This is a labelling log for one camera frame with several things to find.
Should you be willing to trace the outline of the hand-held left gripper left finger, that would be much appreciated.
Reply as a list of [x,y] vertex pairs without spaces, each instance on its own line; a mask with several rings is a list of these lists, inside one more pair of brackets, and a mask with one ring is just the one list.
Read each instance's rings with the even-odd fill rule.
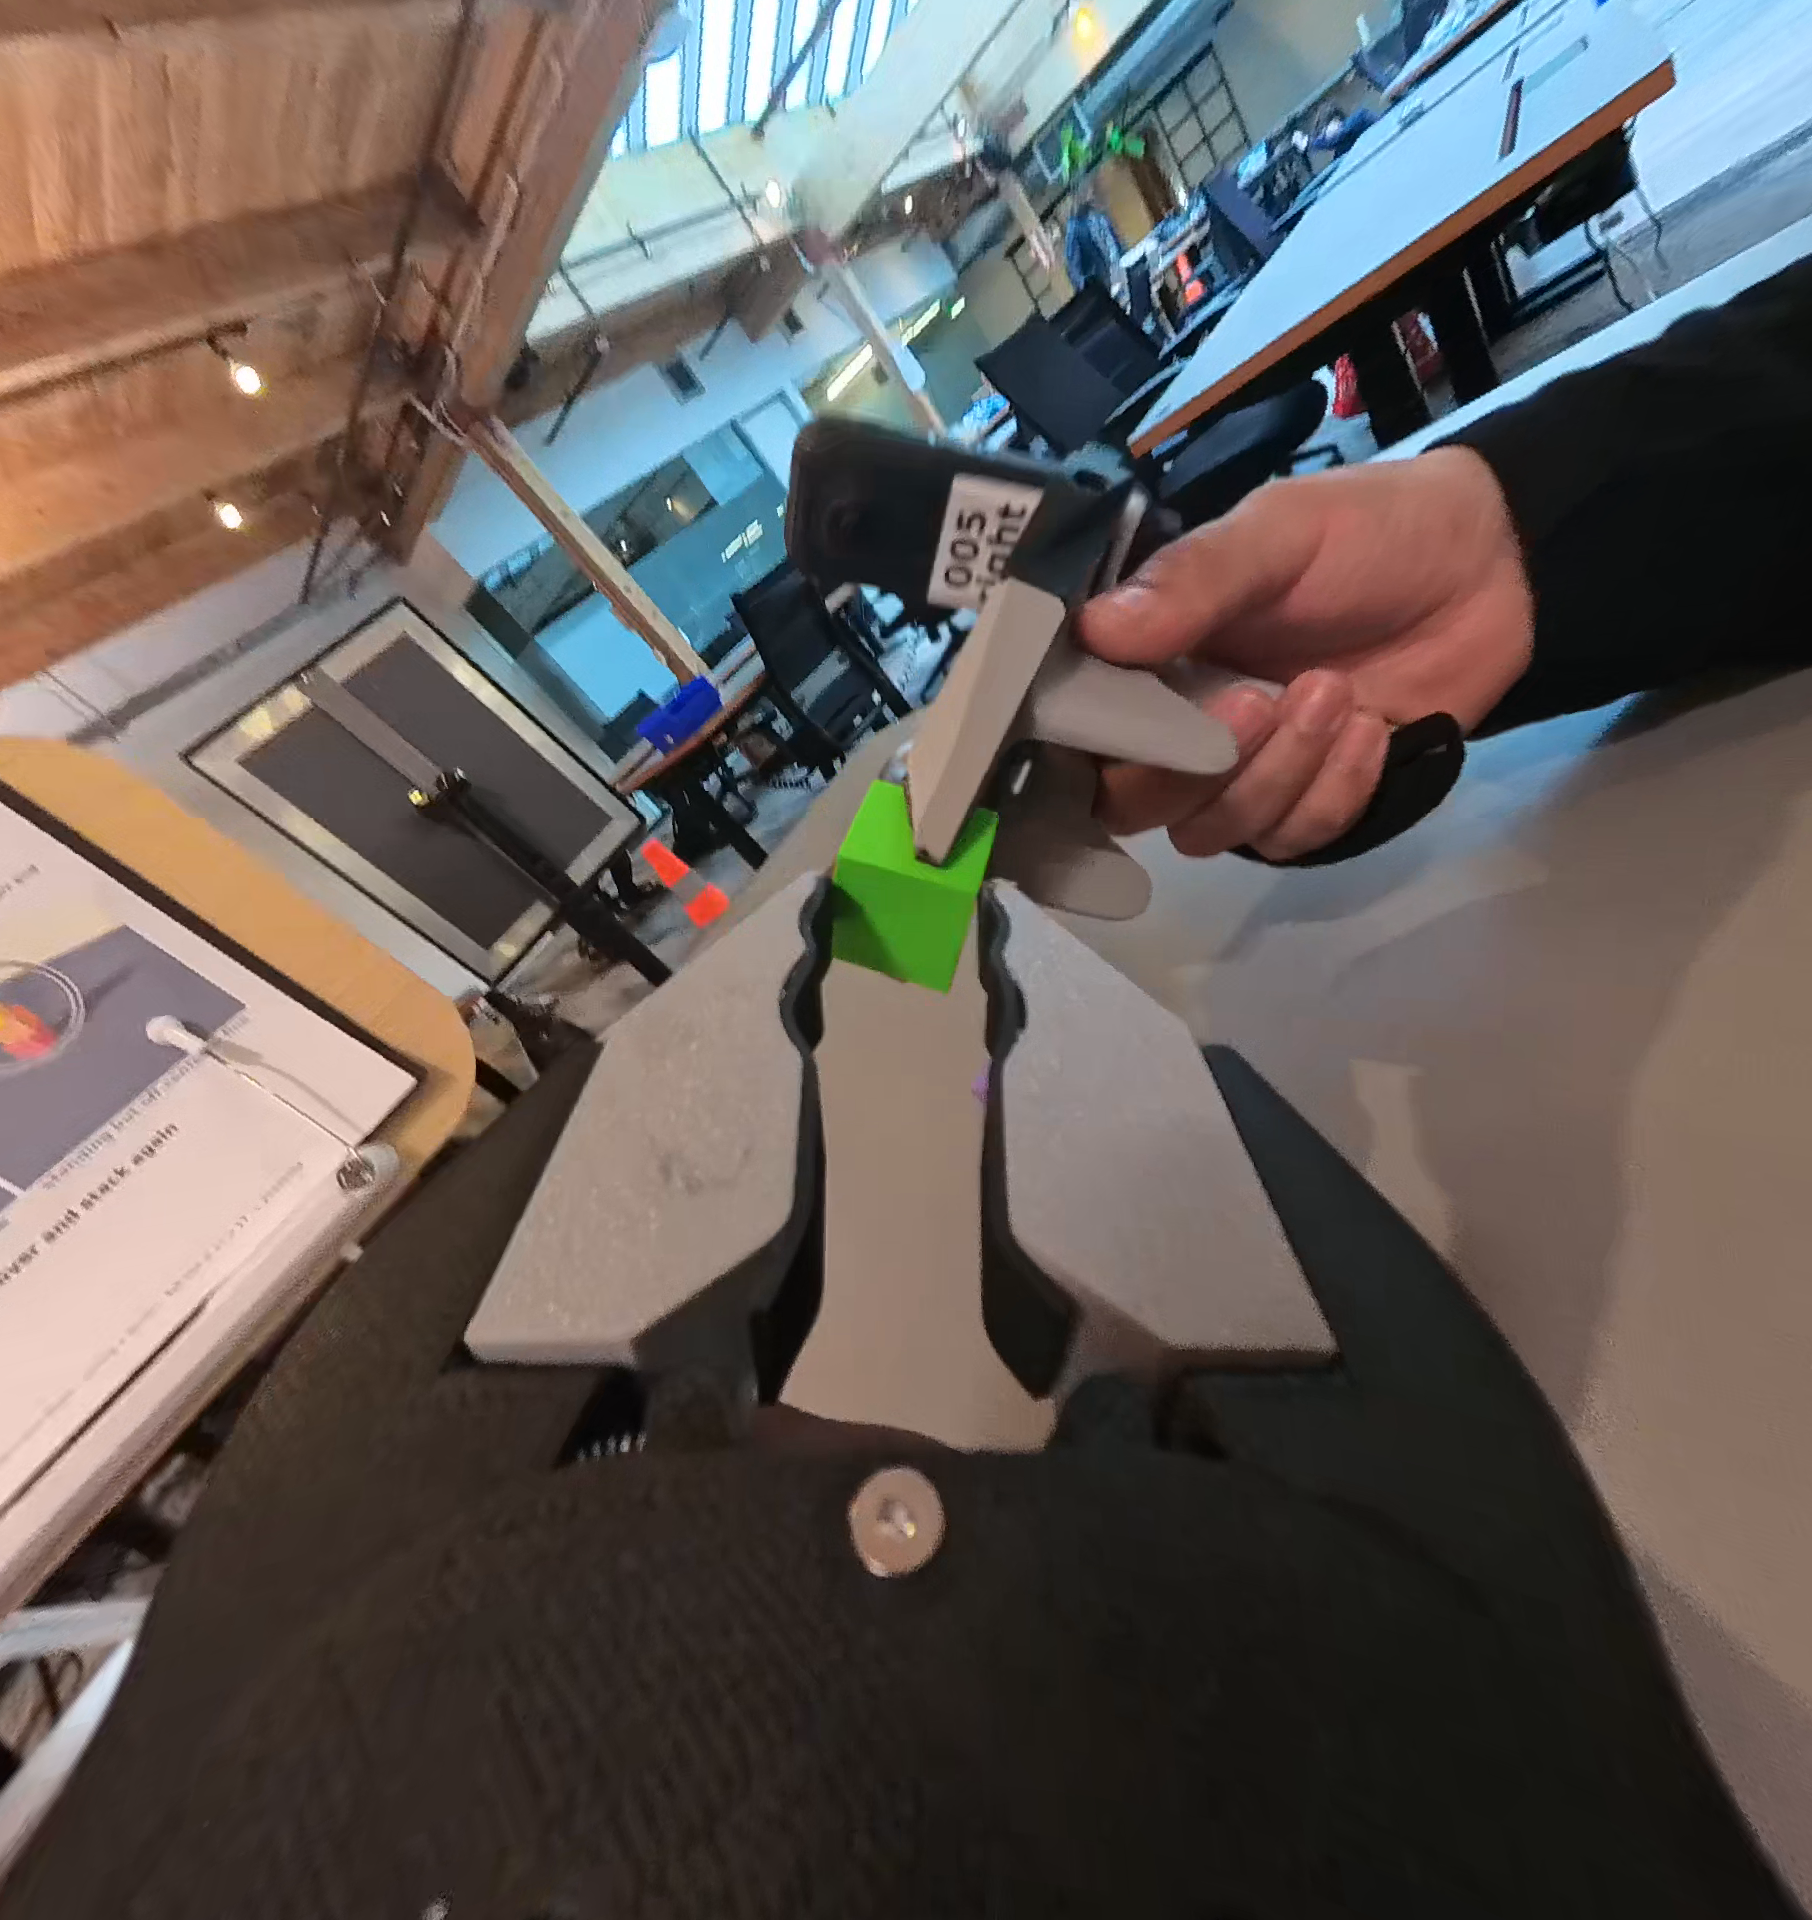
[[611,1029],[466,1325],[474,1361],[777,1400],[822,1293],[829,906],[798,876]]

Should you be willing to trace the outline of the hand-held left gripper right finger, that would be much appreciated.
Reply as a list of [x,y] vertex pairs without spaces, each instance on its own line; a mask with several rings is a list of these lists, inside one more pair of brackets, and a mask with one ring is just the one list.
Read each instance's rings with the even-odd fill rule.
[[1201,1044],[1013,882],[980,895],[980,1300],[1035,1400],[1336,1358]]

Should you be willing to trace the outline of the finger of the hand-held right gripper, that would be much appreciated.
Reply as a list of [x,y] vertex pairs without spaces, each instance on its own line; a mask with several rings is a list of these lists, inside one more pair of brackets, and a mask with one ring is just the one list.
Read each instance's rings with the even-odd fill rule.
[[905,750],[905,804],[921,861],[942,865],[951,855],[1061,632],[1059,595],[1025,581],[989,591]]

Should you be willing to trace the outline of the green foam cube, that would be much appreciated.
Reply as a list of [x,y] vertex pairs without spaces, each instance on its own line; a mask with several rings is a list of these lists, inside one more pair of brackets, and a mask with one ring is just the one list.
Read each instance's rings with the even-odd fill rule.
[[998,816],[975,807],[943,861],[913,838],[903,786],[872,780],[832,864],[831,952],[897,982],[948,994],[989,875]]

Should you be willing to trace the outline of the person's right forearm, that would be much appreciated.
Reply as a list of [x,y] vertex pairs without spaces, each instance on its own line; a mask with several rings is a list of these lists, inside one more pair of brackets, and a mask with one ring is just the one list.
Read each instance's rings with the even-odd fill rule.
[[1812,665],[1812,253],[1455,445],[1492,468],[1534,598],[1477,732]]

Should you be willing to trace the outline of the person's right hand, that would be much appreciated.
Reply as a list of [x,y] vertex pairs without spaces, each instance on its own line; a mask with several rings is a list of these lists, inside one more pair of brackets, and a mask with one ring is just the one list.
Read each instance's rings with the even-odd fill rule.
[[1532,656],[1517,529],[1467,445],[1285,478],[1172,540],[1080,613],[1086,653],[1178,667],[1234,732],[1225,775],[1110,761],[1117,834],[1301,861],[1359,823],[1395,732],[1469,732]]

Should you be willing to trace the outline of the black office chair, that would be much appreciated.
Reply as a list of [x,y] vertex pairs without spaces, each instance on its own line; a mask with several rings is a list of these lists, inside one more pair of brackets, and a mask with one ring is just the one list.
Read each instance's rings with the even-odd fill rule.
[[1119,421],[1129,395],[1042,315],[1026,317],[973,364],[1018,428],[1059,455],[1087,445],[1117,449],[1129,431]]
[[1278,397],[1224,412],[1154,469],[1154,504],[1182,526],[1230,512],[1258,486],[1293,472],[1327,408],[1325,385],[1306,377]]
[[871,732],[907,716],[903,692],[871,646],[788,559],[730,596],[792,730],[792,757],[831,780]]

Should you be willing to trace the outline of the orange striped traffic cone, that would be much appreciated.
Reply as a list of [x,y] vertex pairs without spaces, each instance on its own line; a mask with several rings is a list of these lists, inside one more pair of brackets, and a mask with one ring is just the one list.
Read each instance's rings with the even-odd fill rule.
[[638,844],[634,865],[644,865],[695,928],[708,928],[727,915],[727,892],[658,838],[650,836]]

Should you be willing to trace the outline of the black framed table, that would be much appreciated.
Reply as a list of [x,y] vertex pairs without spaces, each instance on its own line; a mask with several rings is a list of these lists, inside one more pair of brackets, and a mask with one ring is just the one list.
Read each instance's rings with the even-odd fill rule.
[[676,829],[693,830],[695,852],[725,847],[755,875],[765,865],[769,852],[708,784],[721,775],[737,721],[765,689],[765,667],[745,653],[721,669],[715,684],[721,707],[670,750],[662,754],[646,743],[634,746],[614,770],[611,789],[629,802],[654,798],[674,816]]

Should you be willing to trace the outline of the grey framed rolling board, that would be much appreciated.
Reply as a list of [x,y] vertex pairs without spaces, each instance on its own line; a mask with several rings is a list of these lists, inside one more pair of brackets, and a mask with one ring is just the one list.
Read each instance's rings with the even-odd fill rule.
[[561,928],[667,972],[629,925],[642,814],[469,619],[393,596],[184,757],[487,989]]

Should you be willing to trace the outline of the wooden board document stand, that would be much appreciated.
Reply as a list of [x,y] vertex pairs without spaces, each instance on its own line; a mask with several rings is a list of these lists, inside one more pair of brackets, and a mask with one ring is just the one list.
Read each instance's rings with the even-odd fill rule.
[[174,1341],[77,1434],[0,1514],[0,1624],[29,1600],[148,1476],[186,1427],[294,1325],[453,1138],[475,1090],[475,1055],[454,1003],[384,948],[307,900],[244,844],[122,763],[45,737],[0,737],[0,793],[32,818],[77,832],[101,864],[174,900],[206,937],[277,974],[286,990],[359,1029],[413,1069],[408,1102],[373,1132],[395,1169],[336,1226],[198,1311]]

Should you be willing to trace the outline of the long wood-edged table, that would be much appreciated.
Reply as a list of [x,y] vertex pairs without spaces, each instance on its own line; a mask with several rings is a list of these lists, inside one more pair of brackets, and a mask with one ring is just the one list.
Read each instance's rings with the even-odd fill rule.
[[1677,84],[1668,42],[1632,4],[1546,4],[1488,40],[1353,147],[1135,423],[1134,455],[1249,403],[1261,381],[1359,359],[1349,337],[1427,310],[1429,275]]

